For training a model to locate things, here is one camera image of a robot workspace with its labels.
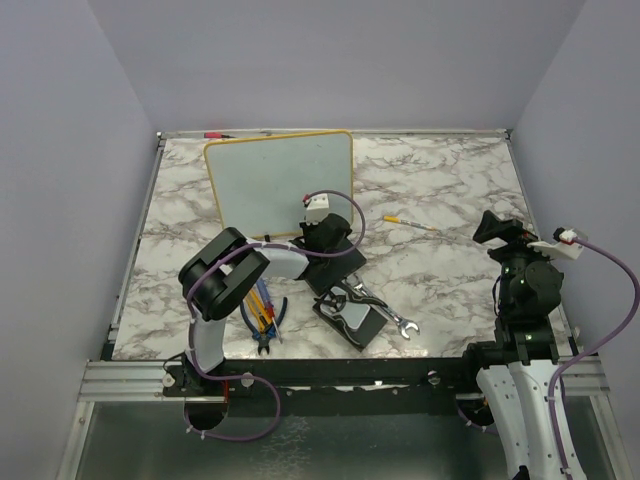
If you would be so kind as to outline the black flat box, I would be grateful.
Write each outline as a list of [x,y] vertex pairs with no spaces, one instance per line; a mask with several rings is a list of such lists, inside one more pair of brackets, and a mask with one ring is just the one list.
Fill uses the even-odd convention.
[[366,262],[366,257],[359,250],[334,258],[310,257],[309,265],[301,279],[316,295],[322,295],[335,284],[357,272]]

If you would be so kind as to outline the black front mounting rail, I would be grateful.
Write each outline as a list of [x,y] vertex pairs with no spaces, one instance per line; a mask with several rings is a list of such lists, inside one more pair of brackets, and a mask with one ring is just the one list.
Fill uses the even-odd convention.
[[165,368],[164,397],[237,417],[356,416],[490,410],[463,358],[226,360],[210,379],[187,361]]

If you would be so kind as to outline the yellow utility knife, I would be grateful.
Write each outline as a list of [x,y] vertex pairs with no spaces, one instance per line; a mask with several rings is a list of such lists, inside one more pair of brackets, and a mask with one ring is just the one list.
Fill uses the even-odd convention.
[[245,326],[253,336],[267,333],[269,323],[250,295],[247,295],[240,305],[240,312]]

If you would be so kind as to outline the yellow framed whiteboard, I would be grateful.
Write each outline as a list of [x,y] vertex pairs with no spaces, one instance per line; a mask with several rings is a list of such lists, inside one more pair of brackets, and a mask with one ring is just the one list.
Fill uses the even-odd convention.
[[226,139],[206,144],[203,155],[221,225],[249,237],[297,234],[308,194],[353,195],[346,130]]

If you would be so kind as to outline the blue handled pliers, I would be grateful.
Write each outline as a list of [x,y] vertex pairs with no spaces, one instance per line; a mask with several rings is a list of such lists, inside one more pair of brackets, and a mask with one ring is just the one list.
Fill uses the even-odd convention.
[[246,306],[247,302],[244,301],[239,306],[239,309],[246,327],[251,331],[252,338],[257,342],[257,352],[261,355],[262,351],[265,350],[266,353],[269,354],[269,343],[279,335],[280,325],[285,318],[288,307],[288,298],[284,297],[282,299],[279,314],[274,320],[266,321],[263,316],[258,316],[257,325],[254,325],[251,322]]

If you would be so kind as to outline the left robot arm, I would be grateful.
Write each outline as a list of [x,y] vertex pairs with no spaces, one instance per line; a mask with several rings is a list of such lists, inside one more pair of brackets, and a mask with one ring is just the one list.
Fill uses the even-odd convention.
[[224,361],[226,319],[258,280],[306,279],[314,267],[355,251],[347,241],[350,233],[349,222],[335,213],[316,225],[305,224],[302,238],[287,243],[258,241],[228,227],[192,257],[178,275],[191,315],[185,351],[189,386],[206,395],[231,379],[218,368]]

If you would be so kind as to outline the silver combination wrench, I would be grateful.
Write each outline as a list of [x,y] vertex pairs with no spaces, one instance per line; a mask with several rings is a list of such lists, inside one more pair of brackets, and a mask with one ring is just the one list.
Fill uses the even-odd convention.
[[349,275],[346,278],[346,283],[361,296],[376,300],[376,306],[378,309],[396,325],[399,334],[405,340],[410,340],[412,333],[415,333],[416,335],[420,334],[420,327],[414,321],[401,316],[398,312],[392,309],[364,283],[358,274]]

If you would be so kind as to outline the blue red screwdriver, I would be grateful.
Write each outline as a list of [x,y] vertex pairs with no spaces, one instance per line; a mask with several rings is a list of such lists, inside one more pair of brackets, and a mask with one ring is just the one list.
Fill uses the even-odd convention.
[[270,318],[270,320],[272,321],[273,324],[273,329],[275,331],[275,335],[276,338],[278,339],[278,341],[280,343],[283,343],[283,339],[282,339],[282,335],[280,332],[280,327],[279,327],[279,320],[278,317],[276,316],[276,310],[274,307],[274,304],[272,302],[271,296],[269,294],[266,282],[264,279],[259,279],[256,283],[257,289],[258,289],[258,293],[260,295],[261,301],[263,306],[266,309],[266,312]]

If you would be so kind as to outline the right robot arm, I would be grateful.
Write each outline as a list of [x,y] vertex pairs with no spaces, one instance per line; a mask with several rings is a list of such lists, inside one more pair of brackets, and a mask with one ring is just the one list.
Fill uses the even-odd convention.
[[500,437],[510,479],[583,479],[562,395],[560,356],[550,321],[561,304],[564,275],[556,259],[575,260],[582,247],[572,229],[553,243],[517,219],[484,211],[473,235],[500,266],[493,291],[495,339],[467,347],[461,383],[481,391]]

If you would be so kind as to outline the red black marker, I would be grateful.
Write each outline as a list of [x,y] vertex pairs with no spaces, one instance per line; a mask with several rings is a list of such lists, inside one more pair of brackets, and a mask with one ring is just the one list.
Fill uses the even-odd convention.
[[218,139],[234,139],[236,137],[228,134],[223,134],[220,132],[205,132],[203,134],[203,138],[218,140]]

